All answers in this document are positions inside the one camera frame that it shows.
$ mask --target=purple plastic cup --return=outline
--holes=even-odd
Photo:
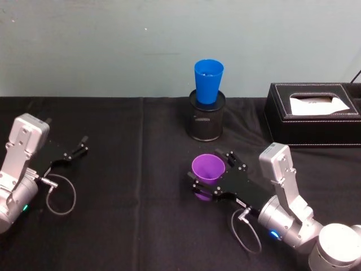
[[[208,185],[214,185],[217,179],[226,171],[226,166],[221,158],[213,154],[202,154],[193,160],[192,171],[200,181]],[[196,196],[201,200],[211,200],[211,198],[197,193]]]

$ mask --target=cable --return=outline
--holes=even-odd
[[[357,75],[351,80],[351,83],[353,83],[357,77],[359,77],[359,75],[361,74],[361,70],[357,73]]]
[[[262,244],[261,244],[261,241],[259,240],[259,237],[256,233],[256,231],[254,230],[254,228],[252,227],[252,225],[249,223],[249,221],[245,218],[242,218],[242,221],[245,222],[249,227],[250,229],[252,230],[257,242],[258,242],[258,247],[259,249],[257,251],[253,251],[253,250],[250,250],[243,242],[242,240],[239,238],[236,230],[235,230],[235,227],[234,227],[234,218],[235,218],[235,215],[239,212],[239,211],[243,211],[243,209],[237,209],[233,212],[232,214],[232,217],[231,217],[231,227],[232,227],[232,231],[233,231],[233,234],[234,236],[237,238],[238,242],[241,244],[241,246],[246,250],[248,251],[249,253],[252,253],[252,254],[259,254],[262,252]]]
[[[59,212],[57,212],[57,211],[54,211],[54,209],[51,208],[51,207],[50,207],[50,204],[49,204],[49,197],[50,197],[50,194],[52,193],[52,191],[53,191],[53,189],[54,189],[53,187],[51,187],[51,188],[49,189],[49,192],[48,192],[47,196],[46,196],[46,200],[45,200],[46,206],[48,207],[49,211],[52,212],[52,213],[55,214],[55,215],[58,215],[58,216],[66,216],[66,215],[70,214],[70,213],[74,210],[75,204],[76,204],[76,202],[77,202],[77,193],[76,193],[76,190],[75,190],[74,185],[72,184],[72,182],[70,182],[69,179],[65,178],[65,177],[62,176],[62,175],[58,175],[58,174],[48,174],[48,176],[53,176],[53,177],[61,178],[61,179],[65,180],[65,181],[67,181],[67,182],[70,184],[70,186],[71,186],[71,188],[72,188],[72,190],[73,190],[73,192],[74,192],[74,201],[73,201],[73,205],[72,205],[72,207],[70,208],[70,210],[68,210],[68,211],[66,211],[66,212],[63,212],[63,213],[59,213]]]

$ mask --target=power cord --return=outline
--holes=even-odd
[[[52,213],[55,214],[55,215],[58,215],[58,216],[66,216],[66,215],[70,214],[70,213],[74,210],[75,205],[76,205],[76,202],[77,202],[77,193],[76,193],[76,190],[75,190],[74,185],[72,184],[72,182],[70,182],[69,179],[65,178],[65,177],[62,176],[62,175],[58,175],[58,174],[48,174],[47,176],[53,176],[53,177],[61,178],[61,179],[65,180],[65,181],[67,181],[67,182],[70,184],[70,186],[71,186],[71,188],[72,188],[72,190],[73,190],[73,193],[74,193],[73,205],[72,205],[72,207],[71,207],[68,211],[63,212],[63,213],[54,211],[54,209],[50,207],[49,198],[50,198],[50,194],[52,193],[52,191],[54,190],[54,188],[56,188],[58,185],[56,185],[56,186],[51,185],[51,187],[50,187],[50,189],[49,189],[49,192],[47,193],[46,200],[45,200],[46,206],[48,207],[49,211],[52,212]]]
[[[353,83],[357,77],[359,77],[359,75],[361,74],[361,70],[357,73],[357,75],[351,80],[351,83]]]
[[[253,251],[253,250],[250,250],[241,240],[241,238],[239,238],[236,230],[235,230],[235,227],[234,227],[234,218],[236,216],[237,213],[239,213],[240,211],[243,211],[243,213],[238,217],[239,220],[241,220],[242,222],[245,222],[249,227],[250,229],[252,230],[253,234],[254,234],[254,237],[256,238],[257,240],[257,243],[258,243],[258,250],[257,251]],[[262,252],[262,244],[261,244],[261,241],[259,240],[259,237],[258,237],[258,234],[256,233],[256,231],[254,230],[254,228],[252,227],[252,225],[249,223],[249,221],[245,218],[245,216],[250,212],[250,208],[246,208],[246,209],[237,209],[233,212],[232,214],[232,217],[231,217],[231,227],[232,227],[232,232],[234,234],[234,236],[237,238],[238,242],[241,244],[241,246],[246,250],[248,251],[249,253],[252,253],[252,254],[259,254]]]

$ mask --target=black table cover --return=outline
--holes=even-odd
[[[51,214],[41,186],[0,236],[0,270],[298,270],[293,251],[252,220],[263,252],[245,253],[230,232],[229,204],[198,200],[184,181],[195,156],[221,148],[236,151],[250,178],[271,189],[258,164],[270,144],[264,104],[228,99],[221,138],[202,143],[185,131],[187,98],[1,98],[0,157],[24,112],[52,118],[49,137],[63,145],[89,136],[90,149],[79,165],[55,171],[77,189],[73,213]],[[361,224],[361,149],[292,149],[292,158],[300,193],[320,223]],[[72,200],[66,186],[60,182],[51,201],[64,210]],[[249,229],[238,230],[255,247]]]

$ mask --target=white tissue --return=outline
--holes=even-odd
[[[297,99],[290,98],[293,115],[330,115],[332,113],[349,109],[339,98],[317,97]]]

